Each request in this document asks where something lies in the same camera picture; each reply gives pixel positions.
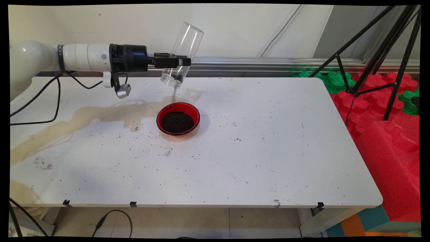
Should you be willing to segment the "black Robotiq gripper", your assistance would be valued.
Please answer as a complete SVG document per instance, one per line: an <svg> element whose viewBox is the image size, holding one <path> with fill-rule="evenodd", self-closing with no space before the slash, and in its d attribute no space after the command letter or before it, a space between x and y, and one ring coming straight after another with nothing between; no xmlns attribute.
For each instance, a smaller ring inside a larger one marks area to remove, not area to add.
<svg viewBox="0 0 430 242"><path fill-rule="evenodd" d="M114 73L146 73L148 66L155 68L177 68L191 66L191 59L187 57L171 56L170 53L154 53L153 57L147 53L145 45L109 44L109 60L111 71Z"/></svg>

